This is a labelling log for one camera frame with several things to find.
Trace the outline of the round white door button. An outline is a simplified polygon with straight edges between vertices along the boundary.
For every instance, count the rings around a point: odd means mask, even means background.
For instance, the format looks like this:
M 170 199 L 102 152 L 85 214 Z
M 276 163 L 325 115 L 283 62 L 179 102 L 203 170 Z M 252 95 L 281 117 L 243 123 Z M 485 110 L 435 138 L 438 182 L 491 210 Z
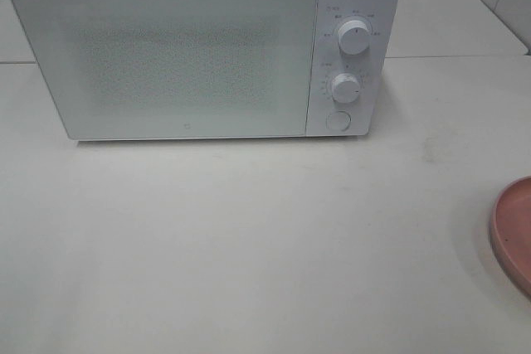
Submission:
M 327 116 L 326 126 L 333 131 L 346 131 L 351 124 L 351 117 L 345 111 L 335 111 Z

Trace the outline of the pink round plate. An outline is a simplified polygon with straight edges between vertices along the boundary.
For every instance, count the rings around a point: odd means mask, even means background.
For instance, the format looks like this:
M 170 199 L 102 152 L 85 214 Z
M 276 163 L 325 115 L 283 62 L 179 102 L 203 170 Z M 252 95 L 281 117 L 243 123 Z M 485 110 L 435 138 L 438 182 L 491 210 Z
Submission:
M 511 182 L 499 193 L 491 212 L 489 233 L 500 267 L 530 298 L 530 176 Z

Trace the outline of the white microwave door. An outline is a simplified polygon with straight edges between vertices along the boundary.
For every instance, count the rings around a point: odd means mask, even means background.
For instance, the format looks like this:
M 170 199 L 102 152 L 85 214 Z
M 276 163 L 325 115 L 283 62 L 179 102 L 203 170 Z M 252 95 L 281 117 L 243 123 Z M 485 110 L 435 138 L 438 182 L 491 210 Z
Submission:
M 316 0 L 12 0 L 75 140 L 300 136 Z

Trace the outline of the lower white microwave knob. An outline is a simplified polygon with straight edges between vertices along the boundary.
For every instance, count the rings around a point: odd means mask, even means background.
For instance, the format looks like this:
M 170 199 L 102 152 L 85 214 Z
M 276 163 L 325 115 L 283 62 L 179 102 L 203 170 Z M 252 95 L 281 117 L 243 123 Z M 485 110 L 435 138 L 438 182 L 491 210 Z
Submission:
M 361 85 L 355 75 L 342 73 L 336 75 L 330 83 L 333 100 L 340 104 L 350 104 L 360 95 Z

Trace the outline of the white microwave knob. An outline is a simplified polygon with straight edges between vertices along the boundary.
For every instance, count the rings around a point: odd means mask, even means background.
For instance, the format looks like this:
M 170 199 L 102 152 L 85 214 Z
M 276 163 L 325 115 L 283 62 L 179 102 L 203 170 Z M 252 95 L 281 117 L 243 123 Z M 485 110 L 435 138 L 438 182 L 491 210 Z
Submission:
M 336 75 L 330 83 L 333 100 L 340 104 L 350 104 L 360 95 L 361 85 L 355 75 L 342 73 Z
M 359 16 L 350 17 L 338 26 L 339 49 L 348 56 L 363 53 L 369 48 L 371 35 L 369 22 Z

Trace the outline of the upper white microwave knob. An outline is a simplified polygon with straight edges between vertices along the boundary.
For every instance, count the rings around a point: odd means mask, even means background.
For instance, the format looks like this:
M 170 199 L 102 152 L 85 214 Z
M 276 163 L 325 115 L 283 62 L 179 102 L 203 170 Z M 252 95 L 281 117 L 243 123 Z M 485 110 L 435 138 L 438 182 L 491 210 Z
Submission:
M 369 22 L 359 16 L 350 17 L 338 26 L 339 49 L 348 56 L 363 53 L 369 48 L 371 35 Z

